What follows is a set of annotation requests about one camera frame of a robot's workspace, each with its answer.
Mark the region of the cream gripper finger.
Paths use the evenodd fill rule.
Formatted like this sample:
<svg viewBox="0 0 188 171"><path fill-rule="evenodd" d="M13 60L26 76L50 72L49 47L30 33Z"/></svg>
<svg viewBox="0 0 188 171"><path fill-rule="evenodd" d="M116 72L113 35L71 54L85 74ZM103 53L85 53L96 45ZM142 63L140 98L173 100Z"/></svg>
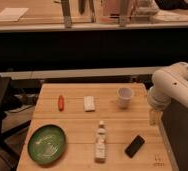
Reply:
<svg viewBox="0 0 188 171"><path fill-rule="evenodd" d="M151 109L150 110L150 125L157 125L161 118L161 112Z"/></svg>

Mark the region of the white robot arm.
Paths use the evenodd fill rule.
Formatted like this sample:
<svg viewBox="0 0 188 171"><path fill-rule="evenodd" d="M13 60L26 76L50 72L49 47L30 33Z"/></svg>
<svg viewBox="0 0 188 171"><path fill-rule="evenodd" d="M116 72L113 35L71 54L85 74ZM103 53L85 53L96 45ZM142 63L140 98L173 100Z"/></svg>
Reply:
<svg viewBox="0 0 188 171"><path fill-rule="evenodd" d="M188 108L188 63L178 62L161 67L153 73L152 83L147 94L151 125L159 123L162 112L172 99Z"/></svg>

